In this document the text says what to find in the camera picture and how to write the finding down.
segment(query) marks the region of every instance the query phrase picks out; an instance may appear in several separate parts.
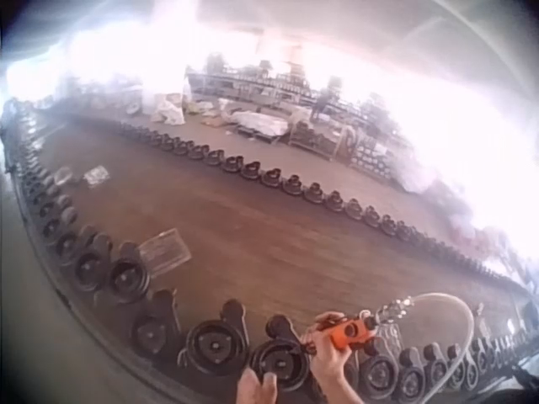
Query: stack of parts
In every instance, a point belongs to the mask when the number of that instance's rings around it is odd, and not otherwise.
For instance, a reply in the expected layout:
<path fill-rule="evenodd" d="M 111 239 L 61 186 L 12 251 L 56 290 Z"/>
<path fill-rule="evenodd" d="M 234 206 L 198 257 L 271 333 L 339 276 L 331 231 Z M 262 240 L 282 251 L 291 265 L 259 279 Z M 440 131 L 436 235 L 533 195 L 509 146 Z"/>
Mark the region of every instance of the stack of parts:
<path fill-rule="evenodd" d="M 360 141 L 351 158 L 351 164 L 385 179 L 392 177 L 387 149 L 373 138 Z"/>

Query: human hand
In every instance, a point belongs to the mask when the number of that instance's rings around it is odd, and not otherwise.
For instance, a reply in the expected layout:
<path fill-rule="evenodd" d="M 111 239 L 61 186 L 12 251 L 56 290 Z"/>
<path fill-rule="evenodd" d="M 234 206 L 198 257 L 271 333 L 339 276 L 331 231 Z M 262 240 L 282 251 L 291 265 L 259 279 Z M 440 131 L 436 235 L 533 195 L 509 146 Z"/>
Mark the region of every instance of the human hand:
<path fill-rule="evenodd" d="M 316 354 L 311 360 L 311 372 L 318 384 L 324 388 L 328 383 L 334 383 L 344 378 L 344 364 L 352 351 L 349 347 L 336 349 L 329 331 L 325 330 L 330 323 L 339 323 L 344 319 L 343 313 L 328 311 L 315 318 L 313 326 L 303 334 L 302 343 L 314 346 Z"/>
<path fill-rule="evenodd" d="M 275 404 L 277 376 L 266 373 L 262 384 L 251 368 L 246 368 L 237 383 L 236 404 Z"/>

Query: clear tube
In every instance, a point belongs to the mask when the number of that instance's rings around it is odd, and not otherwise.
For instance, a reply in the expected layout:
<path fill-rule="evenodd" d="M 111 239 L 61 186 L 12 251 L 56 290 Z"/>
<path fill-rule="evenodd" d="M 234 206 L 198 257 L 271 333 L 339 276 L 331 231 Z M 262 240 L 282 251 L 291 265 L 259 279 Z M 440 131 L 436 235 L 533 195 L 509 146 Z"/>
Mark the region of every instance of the clear tube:
<path fill-rule="evenodd" d="M 462 350 L 459 353 L 459 355 L 456 357 L 456 359 L 453 361 L 453 364 L 451 367 L 447 370 L 447 373 L 444 377 L 442 377 L 438 382 L 432 386 L 432 389 L 430 389 L 429 392 L 423 397 L 423 400 L 420 401 L 420 404 L 425 404 L 434 394 L 438 392 L 438 390 L 449 380 L 449 378 L 453 375 L 453 372 L 455 371 L 456 367 L 462 362 L 464 359 L 464 355 L 466 355 L 466 351 L 470 348 L 470 344 L 472 343 L 473 339 L 473 314 L 468 305 L 459 299 L 458 297 L 454 295 L 448 295 L 446 293 L 424 293 L 422 295 L 417 295 L 412 297 L 412 302 L 418 303 L 423 300 L 443 300 L 443 301 L 449 301 L 452 303 L 455 303 L 456 306 L 459 306 L 462 309 L 463 314 L 466 316 L 467 320 L 467 335 L 466 339 L 464 340 L 464 344 L 462 345 Z"/>

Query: ceiling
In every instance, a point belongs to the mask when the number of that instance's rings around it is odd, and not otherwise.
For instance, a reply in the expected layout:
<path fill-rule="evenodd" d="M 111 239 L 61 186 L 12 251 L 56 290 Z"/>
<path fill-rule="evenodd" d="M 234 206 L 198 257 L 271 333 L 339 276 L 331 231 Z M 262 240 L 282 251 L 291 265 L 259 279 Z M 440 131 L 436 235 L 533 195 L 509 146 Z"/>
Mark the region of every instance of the ceiling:
<path fill-rule="evenodd" d="M 2 8 L 6 66 L 45 52 L 68 30 L 147 18 L 152 0 L 3 0 Z M 510 0 L 199 0 L 198 15 L 202 22 L 282 31 L 535 101 L 539 23 L 530 11 Z"/>

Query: worker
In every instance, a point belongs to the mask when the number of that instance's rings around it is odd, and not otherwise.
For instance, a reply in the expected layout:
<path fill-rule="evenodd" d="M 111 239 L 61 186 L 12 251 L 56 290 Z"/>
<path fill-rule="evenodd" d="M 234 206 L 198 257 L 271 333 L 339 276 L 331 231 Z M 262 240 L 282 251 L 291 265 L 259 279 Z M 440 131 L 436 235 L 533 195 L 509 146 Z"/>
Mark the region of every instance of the worker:
<path fill-rule="evenodd" d="M 331 99 L 331 92 L 327 88 L 323 88 L 318 96 L 317 102 L 312 106 L 311 121 L 318 120 L 318 116 L 324 111 Z"/>
<path fill-rule="evenodd" d="M 317 380 L 328 404 L 363 404 L 354 389 L 344 377 L 344 364 L 352 351 L 349 347 L 338 350 L 334 347 L 329 334 L 322 330 L 328 320 L 338 320 L 343 313 L 330 311 L 316 318 L 302 336 L 303 344 L 312 344 L 316 355 L 311 360 L 311 372 Z M 243 371 L 237 383 L 236 404 L 275 404 L 277 401 L 277 377 L 266 373 L 260 383 L 250 368 Z"/>

